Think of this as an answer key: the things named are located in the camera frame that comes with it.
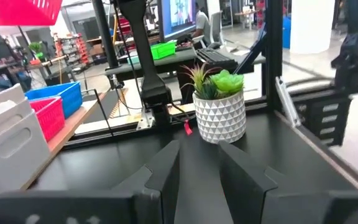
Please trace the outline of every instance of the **blue container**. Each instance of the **blue container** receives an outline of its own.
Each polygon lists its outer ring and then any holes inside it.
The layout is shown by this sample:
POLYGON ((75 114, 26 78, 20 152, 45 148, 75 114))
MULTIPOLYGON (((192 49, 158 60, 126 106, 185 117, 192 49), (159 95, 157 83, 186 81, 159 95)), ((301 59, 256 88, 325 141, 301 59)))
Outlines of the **blue container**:
POLYGON ((63 101, 65 119, 76 112, 82 105, 81 85, 79 82, 47 86, 25 93, 29 100, 60 96, 63 101))
POLYGON ((283 48, 291 46, 291 17, 283 18, 283 48))

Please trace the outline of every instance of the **potted plant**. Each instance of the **potted plant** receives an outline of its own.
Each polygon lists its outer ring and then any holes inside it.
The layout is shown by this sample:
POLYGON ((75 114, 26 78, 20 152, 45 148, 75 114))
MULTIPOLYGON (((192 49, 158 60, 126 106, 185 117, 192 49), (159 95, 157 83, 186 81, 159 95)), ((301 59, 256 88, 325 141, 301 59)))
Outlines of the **potted plant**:
POLYGON ((33 42, 29 44, 29 48, 35 53, 37 59, 40 61, 44 60, 44 53, 42 53, 42 45, 40 42, 33 42))
POLYGON ((193 101, 201 137, 214 144, 240 139, 246 131, 244 77, 227 70, 208 77, 212 70, 205 71, 205 64, 186 69, 194 81, 193 101))

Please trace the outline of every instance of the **green plastic tray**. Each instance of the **green plastic tray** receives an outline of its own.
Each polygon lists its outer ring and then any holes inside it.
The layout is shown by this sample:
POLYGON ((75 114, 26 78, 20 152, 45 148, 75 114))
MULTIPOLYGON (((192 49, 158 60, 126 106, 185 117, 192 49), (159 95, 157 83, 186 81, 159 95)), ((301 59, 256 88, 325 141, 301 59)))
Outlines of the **green plastic tray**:
POLYGON ((175 54, 176 41, 153 45, 151 46, 151 50, 154 60, 165 58, 169 55, 175 54))

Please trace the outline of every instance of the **floor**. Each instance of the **floor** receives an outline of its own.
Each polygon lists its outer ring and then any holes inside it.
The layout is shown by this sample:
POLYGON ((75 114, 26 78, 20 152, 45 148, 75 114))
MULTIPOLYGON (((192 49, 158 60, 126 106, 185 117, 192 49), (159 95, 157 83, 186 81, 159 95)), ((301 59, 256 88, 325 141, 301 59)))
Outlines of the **floor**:
MULTIPOLYGON (((244 30, 241 26, 224 29, 223 32, 228 46, 238 46, 240 49, 250 47, 257 38, 256 32, 244 30)), ((331 69, 330 61, 338 55, 343 40, 343 35, 337 35, 333 32, 329 50, 320 54, 296 55, 290 53, 289 50, 284 49, 283 79, 285 82, 292 82, 315 76, 335 76, 335 70, 331 69)), ((93 66, 85 71, 88 89, 95 88, 101 92, 110 88, 108 79, 102 75, 106 67, 107 64, 102 64, 93 66)), ((260 69, 260 65, 256 65, 254 73, 245 75, 244 88, 246 90, 245 97, 247 99, 260 97, 260 69)), ((77 75, 77 78, 81 80, 82 87, 84 87, 84 78, 82 75, 77 75)), ((175 79, 167 80, 166 85, 171 89, 173 99, 179 100, 181 94, 177 81, 175 79)), ((316 83, 291 87, 289 90, 305 88, 306 86, 311 85, 316 85, 316 83)), ((130 108, 126 108, 121 104, 119 111, 115 114, 116 117, 140 113, 141 111, 142 105, 136 90, 135 80, 125 81, 125 88, 129 89, 126 93, 126 102, 127 106, 130 108)), ((354 100, 351 104, 344 144, 341 147, 332 147, 331 150, 358 171, 358 95, 353 96, 353 98, 354 100)))

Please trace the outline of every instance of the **red plastic basket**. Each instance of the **red plastic basket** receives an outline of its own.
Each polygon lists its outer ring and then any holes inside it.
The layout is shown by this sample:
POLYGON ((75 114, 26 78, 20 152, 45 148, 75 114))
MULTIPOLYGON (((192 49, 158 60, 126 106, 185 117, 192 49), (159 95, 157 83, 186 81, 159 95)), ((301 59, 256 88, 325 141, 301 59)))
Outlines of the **red plastic basket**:
POLYGON ((51 140, 65 125, 62 99, 44 98, 31 101, 30 105, 35 110, 45 140, 51 140))

